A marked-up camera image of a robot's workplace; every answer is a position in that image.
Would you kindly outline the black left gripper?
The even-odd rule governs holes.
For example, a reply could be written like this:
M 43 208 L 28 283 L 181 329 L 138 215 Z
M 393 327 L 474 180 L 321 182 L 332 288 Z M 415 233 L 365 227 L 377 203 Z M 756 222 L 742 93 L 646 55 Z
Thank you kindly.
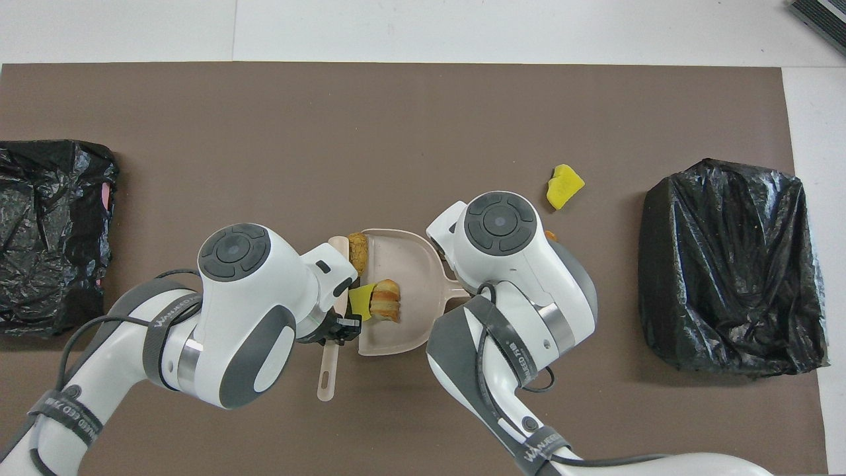
M 296 342 L 301 344 L 319 343 L 321 346 L 329 341 L 350 342 L 357 338 L 362 332 L 362 316 L 351 315 L 341 317 L 336 311 L 327 311 L 323 320 L 317 325 L 314 331 L 297 337 Z

